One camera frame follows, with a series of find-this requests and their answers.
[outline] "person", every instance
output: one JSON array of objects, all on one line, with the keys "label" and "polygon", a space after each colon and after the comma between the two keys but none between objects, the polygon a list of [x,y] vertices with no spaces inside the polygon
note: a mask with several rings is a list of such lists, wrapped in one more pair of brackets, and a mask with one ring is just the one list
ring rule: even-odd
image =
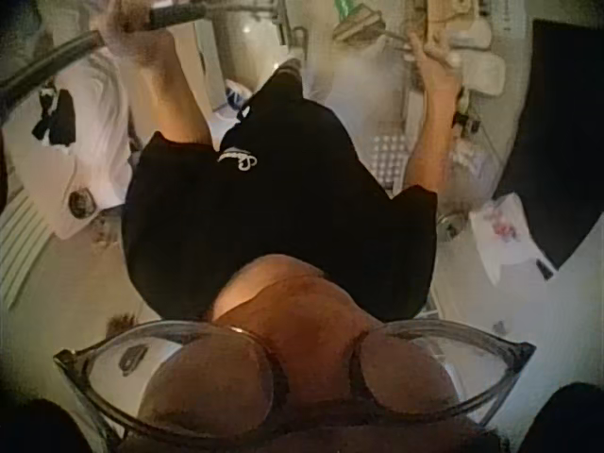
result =
[{"label": "person", "polygon": [[[294,411],[346,401],[352,344],[383,322],[412,318],[426,301],[458,76],[411,36],[426,88],[426,120],[406,189],[391,200],[362,166],[333,112],[304,99],[296,60],[276,70],[215,151],[170,33],[132,32],[143,29],[145,17],[144,8],[113,0],[98,22],[109,49],[139,66],[159,122],[124,208],[133,284],[164,320],[205,320],[261,339],[287,377],[286,405]],[[398,393],[395,404],[455,399],[453,384],[433,360],[408,344],[394,347],[414,370],[406,383],[413,390]],[[378,344],[375,352],[382,350],[390,348]],[[198,391],[208,377],[199,369],[207,363],[202,358],[233,372],[237,385],[253,386],[251,375],[231,370],[250,357],[225,354],[224,345],[183,347],[146,385],[138,417],[151,424],[180,417],[188,430],[210,423],[225,435],[241,432],[238,423],[247,422],[254,405],[242,408],[242,401]],[[129,436],[120,451],[172,448]],[[499,441],[457,417],[412,433],[388,427],[303,431],[262,448],[254,451],[436,453],[499,451]]]},{"label": "person", "polygon": [[139,4],[114,0],[97,23],[109,49],[140,68],[159,125],[122,226],[127,270],[146,303],[164,319],[214,320],[276,283],[310,277],[381,321],[414,317],[433,271],[459,77],[411,37],[426,121],[406,188],[391,200],[335,114],[303,98],[296,60],[276,70],[215,151],[172,35],[123,31],[143,28]]}]

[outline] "black object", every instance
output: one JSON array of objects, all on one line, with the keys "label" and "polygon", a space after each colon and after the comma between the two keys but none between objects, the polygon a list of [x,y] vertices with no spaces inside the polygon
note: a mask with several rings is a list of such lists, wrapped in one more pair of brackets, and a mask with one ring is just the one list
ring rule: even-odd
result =
[{"label": "black object", "polygon": [[604,32],[533,23],[528,97],[495,196],[516,192],[535,242],[561,267],[604,209]]},{"label": "black object", "polygon": [[[42,107],[42,118],[34,126],[31,133],[38,140],[43,140],[48,131],[50,144],[62,144],[69,146],[76,141],[76,110],[74,99],[67,90],[59,90],[50,83],[46,90],[40,92],[40,105]],[[58,96],[57,108],[51,111],[54,98]]]},{"label": "black object", "polygon": [[7,422],[0,426],[0,450],[92,453],[69,413],[42,399],[11,410]]},{"label": "black object", "polygon": [[588,384],[558,390],[535,418],[519,453],[602,451],[604,392]]}]

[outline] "black t-shirt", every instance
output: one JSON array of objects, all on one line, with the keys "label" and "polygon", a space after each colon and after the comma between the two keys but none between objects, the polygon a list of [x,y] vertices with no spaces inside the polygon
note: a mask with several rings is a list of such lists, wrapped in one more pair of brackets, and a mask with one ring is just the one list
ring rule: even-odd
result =
[{"label": "black t-shirt", "polygon": [[436,205],[420,187],[391,200],[336,116],[296,101],[236,125],[219,153],[157,133],[126,198],[127,269],[166,319],[199,319],[269,254],[322,269],[381,320],[410,318],[428,295]]}]

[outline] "floor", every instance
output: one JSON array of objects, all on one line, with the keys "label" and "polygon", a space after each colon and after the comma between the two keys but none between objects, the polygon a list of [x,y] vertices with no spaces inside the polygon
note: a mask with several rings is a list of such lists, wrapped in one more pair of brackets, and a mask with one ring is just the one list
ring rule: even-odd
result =
[{"label": "floor", "polygon": [[[382,9],[388,4],[400,5],[395,0],[367,3],[380,3]],[[595,4],[596,0],[582,0],[569,8],[563,0],[527,0],[527,9],[529,17],[593,25],[597,20],[592,14]],[[331,1],[290,0],[289,6],[293,24],[311,30],[309,90],[338,113],[355,142],[362,143],[376,125],[397,121],[400,108],[392,95],[401,90],[396,81],[396,57],[371,50],[362,56],[349,55],[325,46],[337,22]],[[396,13],[389,18],[392,27],[400,22]],[[522,108],[529,49],[529,42],[522,40],[495,42],[494,50],[509,64],[506,92],[495,100],[477,100],[495,159],[501,162],[509,155]],[[241,65],[248,65],[242,74],[247,74],[244,82],[252,88],[270,74],[279,59],[285,58],[282,49],[271,52],[262,59],[248,57],[258,63],[253,68],[249,61],[240,60]],[[187,64],[194,66],[186,70],[194,78],[198,64]],[[231,67],[230,71],[236,75],[239,70]],[[196,96],[203,104],[202,95]],[[362,151],[360,154],[361,159],[367,159]],[[33,267],[14,309],[0,317],[3,379],[21,397],[46,397],[73,414],[81,411],[54,367],[52,356],[62,348],[78,349],[102,339],[105,323],[113,314],[132,312],[142,321],[157,317],[128,281],[119,245],[98,249],[92,243],[90,230],[67,242],[53,239]],[[514,445],[556,388],[573,380],[604,384],[603,249],[604,221],[600,219],[551,284],[543,284],[532,269],[518,266],[504,273],[498,288],[488,283],[469,232],[439,249],[434,292],[446,319],[487,330],[503,321],[509,338],[531,341],[539,347],[538,355],[495,419],[495,425],[511,436]],[[96,442],[87,420],[79,417],[77,421]]]}]

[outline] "white printed logo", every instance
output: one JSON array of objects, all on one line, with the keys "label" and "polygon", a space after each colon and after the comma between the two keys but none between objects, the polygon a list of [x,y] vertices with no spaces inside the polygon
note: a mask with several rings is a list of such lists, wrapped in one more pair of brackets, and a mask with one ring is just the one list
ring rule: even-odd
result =
[{"label": "white printed logo", "polygon": [[223,154],[220,155],[218,161],[224,159],[238,159],[239,160],[239,170],[242,172],[249,172],[252,167],[255,167],[258,163],[258,159],[252,156],[249,152],[243,151],[239,148],[228,148]]}]

